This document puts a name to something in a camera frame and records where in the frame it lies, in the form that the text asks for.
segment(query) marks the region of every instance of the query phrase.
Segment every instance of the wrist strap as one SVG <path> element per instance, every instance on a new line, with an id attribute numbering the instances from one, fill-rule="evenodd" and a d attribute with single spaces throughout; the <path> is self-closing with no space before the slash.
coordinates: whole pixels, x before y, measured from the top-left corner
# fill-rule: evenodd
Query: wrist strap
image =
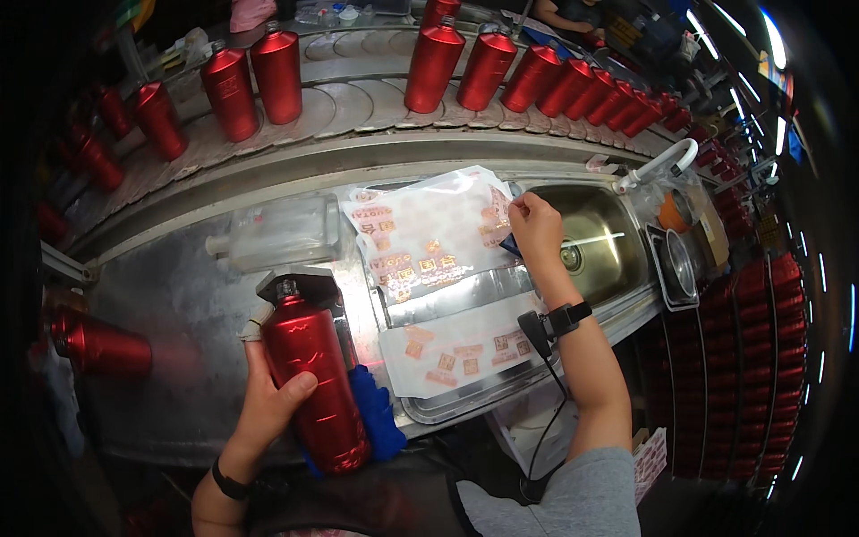
<path id="1" fill-rule="evenodd" d="M 215 458 L 214 464 L 212 464 L 212 477 L 215 478 L 215 482 L 218 485 L 218 488 L 221 489 L 221 492 L 224 493 L 224 496 L 231 497 L 234 500 L 239 502 L 247 499 L 248 492 L 250 492 L 250 485 L 243 485 L 236 481 L 235 479 L 231 479 L 228 477 L 224 477 L 221 474 L 220 468 L 217 467 L 218 459 L 220 456 Z"/>

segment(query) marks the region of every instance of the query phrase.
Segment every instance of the gray t-shirt sleeve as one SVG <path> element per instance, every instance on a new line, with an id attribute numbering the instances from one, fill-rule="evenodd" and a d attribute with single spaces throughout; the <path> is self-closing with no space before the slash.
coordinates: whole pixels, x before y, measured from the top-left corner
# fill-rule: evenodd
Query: gray t-shirt sleeve
<path id="1" fill-rule="evenodd" d="M 633 475 L 629 451 L 600 448 L 560 467 L 536 505 L 492 497 L 471 481 L 456 486 L 468 518 L 483 535 L 637 537 Z"/>

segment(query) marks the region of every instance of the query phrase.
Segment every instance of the sticker sheet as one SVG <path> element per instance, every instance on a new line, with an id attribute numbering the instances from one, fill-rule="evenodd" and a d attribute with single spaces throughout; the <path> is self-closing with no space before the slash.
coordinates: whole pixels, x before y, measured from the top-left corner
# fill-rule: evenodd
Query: sticker sheet
<path id="1" fill-rule="evenodd" d="M 356 189 L 340 206 L 388 303 L 521 263 L 498 244 L 510 234 L 510 188 L 471 166 L 398 190 Z"/>
<path id="2" fill-rule="evenodd" d="M 427 399 L 519 363 L 543 363 L 516 320 L 531 310 L 545 313 L 533 291 L 382 332 L 394 394 Z"/>

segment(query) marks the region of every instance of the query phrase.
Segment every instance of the white faucet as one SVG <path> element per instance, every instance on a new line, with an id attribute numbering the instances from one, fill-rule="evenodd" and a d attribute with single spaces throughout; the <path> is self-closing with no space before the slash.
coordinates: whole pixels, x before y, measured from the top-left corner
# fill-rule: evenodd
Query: white faucet
<path id="1" fill-rule="evenodd" d="M 647 175 L 651 170 L 668 160 L 668 157 L 673 156 L 678 151 L 681 151 L 684 147 L 686 152 L 683 156 L 680 157 L 680 160 L 677 161 L 677 164 L 671 167 L 671 171 L 675 177 L 682 174 L 683 171 L 687 169 L 690 164 L 692 164 L 692 161 L 695 160 L 695 157 L 698 156 L 698 142 L 691 138 L 684 138 L 680 140 L 676 144 L 669 147 L 667 150 L 662 151 L 659 156 L 657 156 L 652 161 L 648 162 L 639 169 L 634 169 L 630 171 L 620 181 L 615 181 L 614 183 L 612 183 L 614 193 L 618 195 L 626 194 L 627 190 L 629 190 L 630 188 L 635 188 L 636 185 L 641 182 L 642 178 Z"/>

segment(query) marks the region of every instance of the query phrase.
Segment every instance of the cable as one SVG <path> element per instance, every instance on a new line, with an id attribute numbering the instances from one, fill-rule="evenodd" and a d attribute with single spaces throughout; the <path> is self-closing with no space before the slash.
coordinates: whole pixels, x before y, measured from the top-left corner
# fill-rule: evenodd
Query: cable
<path id="1" fill-rule="evenodd" d="M 537 460 L 537 454 L 539 453 L 540 446 L 543 445 L 543 440 L 545 439 L 546 433 L 549 432 L 549 429 L 551 428 L 552 424 L 555 423 L 555 419 L 557 419 L 557 417 L 561 414 L 561 409 L 563 409 L 564 405 L 567 404 L 567 401 L 570 400 L 570 397 L 567 394 L 567 388 L 561 382 L 561 379 L 558 378 L 557 373 L 555 373 L 555 369 L 549 363 L 549 359 L 543 358 L 543 361 L 545 362 L 545 366 L 547 368 L 549 368 L 549 372 L 551 373 L 552 378 L 555 379 L 555 382 L 557 383 L 557 387 L 561 390 L 561 395 L 563 397 L 563 400 L 561 401 L 561 404 L 558 406 L 557 410 L 555 411 L 555 415 L 551 417 L 551 419 L 549 420 L 549 424 L 543 430 L 543 434 L 540 435 L 540 438 L 537 441 L 537 447 L 534 449 L 534 454 L 531 456 L 531 464 L 528 465 L 528 481 L 531 480 L 531 474 L 533 473 L 533 470 L 534 470 L 534 462 Z"/>

